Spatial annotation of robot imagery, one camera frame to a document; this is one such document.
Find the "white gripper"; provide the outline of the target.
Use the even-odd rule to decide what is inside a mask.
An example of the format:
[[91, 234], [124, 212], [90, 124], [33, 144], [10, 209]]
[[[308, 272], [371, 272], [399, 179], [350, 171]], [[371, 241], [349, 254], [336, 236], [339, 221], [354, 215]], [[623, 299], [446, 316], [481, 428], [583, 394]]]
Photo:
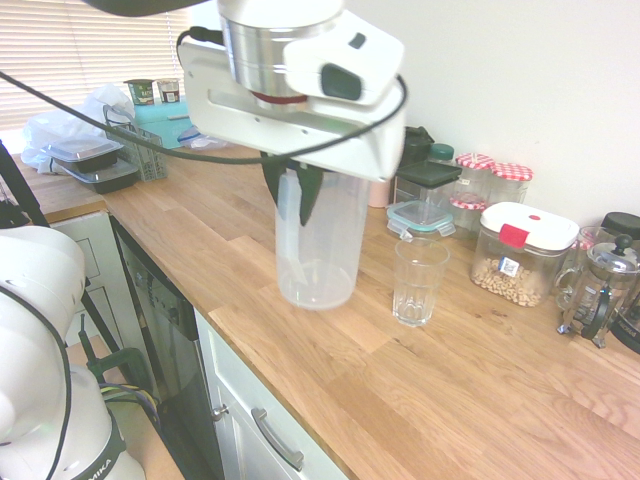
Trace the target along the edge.
[[[184, 43], [178, 52], [189, 116], [200, 132], [304, 162], [297, 166], [302, 226], [311, 217], [324, 169], [380, 182], [395, 174], [405, 125], [397, 81], [372, 106], [311, 97], [294, 111], [267, 109], [232, 78], [223, 50]], [[277, 205], [288, 159], [274, 160], [269, 154], [261, 158], [266, 185]]]

